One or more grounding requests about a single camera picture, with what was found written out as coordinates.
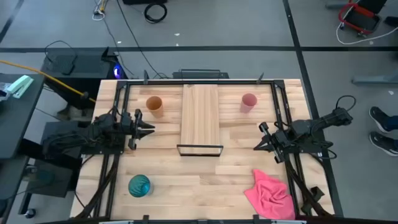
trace shoe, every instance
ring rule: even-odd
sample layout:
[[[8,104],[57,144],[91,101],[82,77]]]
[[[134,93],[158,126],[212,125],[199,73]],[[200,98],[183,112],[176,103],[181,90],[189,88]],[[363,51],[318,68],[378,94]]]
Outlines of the shoe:
[[[380,108],[377,106],[372,106],[372,108],[369,110],[369,115],[370,117],[376,122],[377,126],[379,127],[380,131],[384,133],[390,133],[391,131],[387,130],[386,128],[383,127],[382,122],[386,119],[389,118],[388,115],[385,114]]]
[[[394,144],[395,141],[394,139],[385,137],[382,134],[372,131],[369,134],[369,140],[374,146],[378,147],[379,149],[382,149],[388,155],[398,156],[398,149]]]

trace desk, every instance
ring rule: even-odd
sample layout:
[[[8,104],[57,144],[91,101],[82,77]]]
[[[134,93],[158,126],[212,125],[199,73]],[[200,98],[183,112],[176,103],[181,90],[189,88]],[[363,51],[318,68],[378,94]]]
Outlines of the desk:
[[[14,82],[22,75],[0,75],[0,82]],[[11,210],[14,197],[19,188],[22,173],[29,158],[17,154],[30,118],[39,99],[44,83],[42,75],[29,75],[34,79],[30,87],[16,99],[10,97],[0,102],[0,142],[2,157],[0,160],[0,200],[8,199],[4,221]]]
[[[112,108],[116,82],[101,82],[95,116]],[[284,80],[284,83],[293,120],[309,119],[300,80]],[[256,212],[243,194],[244,190],[253,187],[252,170],[260,169],[287,184],[285,167],[276,164],[274,154],[253,150],[262,137],[257,127],[259,123],[265,121],[270,132],[276,130],[270,85],[218,85],[220,139],[224,145],[220,157],[179,156],[176,145],[180,143],[182,88],[182,85],[131,87],[127,111],[134,114],[136,108],[141,109],[143,121],[153,124],[156,129],[155,133],[137,142],[136,151],[126,146],[120,157],[112,220],[141,220],[143,215],[149,215],[151,220],[252,219]],[[241,97],[248,91],[257,96],[258,103],[250,113],[241,114]],[[153,117],[145,107],[146,99],[153,95],[160,96],[164,102],[163,118]],[[279,92],[278,99],[282,105]],[[323,168],[309,155],[300,157],[307,187],[318,186],[325,193],[321,205],[334,213]],[[90,201],[98,187],[102,160],[102,156],[95,156],[80,171],[76,192],[83,203]],[[152,195],[134,198],[129,194],[127,185],[137,174],[145,174],[154,183]],[[300,194],[298,203],[302,204]],[[103,200],[100,215],[104,214],[105,205]],[[75,199],[71,217],[81,210]]]

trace wooden tabletop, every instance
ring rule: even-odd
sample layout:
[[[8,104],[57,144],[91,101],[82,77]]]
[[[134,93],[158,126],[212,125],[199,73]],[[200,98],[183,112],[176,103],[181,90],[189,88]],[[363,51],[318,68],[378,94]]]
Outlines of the wooden tabletop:
[[[309,119],[300,80],[285,80],[285,85],[293,120]],[[112,107],[115,89],[116,81],[101,82],[95,116],[107,113]],[[182,85],[133,86],[130,89],[128,111],[133,114],[136,108],[141,109],[143,120],[156,129],[155,133],[137,142],[137,150],[126,146],[119,162],[111,219],[140,220],[143,215],[154,220],[251,219],[256,211],[243,192],[253,187],[253,169],[260,169],[287,184],[285,167],[276,164],[274,154],[253,150],[262,137],[259,123],[265,121],[271,133],[276,131],[269,86],[218,85],[220,142],[224,146],[220,157],[179,156],[176,145],[181,141],[182,93]],[[258,99],[248,114],[239,112],[245,93],[252,93]],[[151,96],[162,98],[164,117],[155,118],[146,109],[146,99]],[[283,107],[280,94],[279,101]],[[84,204],[90,201],[98,187],[102,158],[94,156],[80,172],[76,192]],[[307,187],[321,188],[325,193],[321,205],[334,213],[322,166],[307,154],[302,154],[301,160]],[[135,198],[129,194],[128,183],[137,174],[148,176],[154,184],[152,195]],[[299,204],[302,204],[298,187],[296,189]],[[105,206],[106,197],[103,197],[101,214]],[[82,209],[75,199],[71,217]]]

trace blue glass cup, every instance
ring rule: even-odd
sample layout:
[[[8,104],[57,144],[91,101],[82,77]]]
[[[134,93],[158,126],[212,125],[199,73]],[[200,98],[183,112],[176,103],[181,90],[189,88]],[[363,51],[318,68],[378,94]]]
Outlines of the blue glass cup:
[[[145,175],[135,175],[129,182],[129,193],[133,197],[150,195],[153,191],[154,186]]]

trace blue light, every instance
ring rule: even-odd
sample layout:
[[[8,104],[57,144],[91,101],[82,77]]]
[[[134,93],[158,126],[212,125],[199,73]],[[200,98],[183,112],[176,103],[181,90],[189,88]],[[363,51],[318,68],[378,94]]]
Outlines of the blue light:
[[[122,74],[122,68],[120,67],[120,64],[116,64],[113,67],[113,75],[116,79],[121,79],[121,74]]]

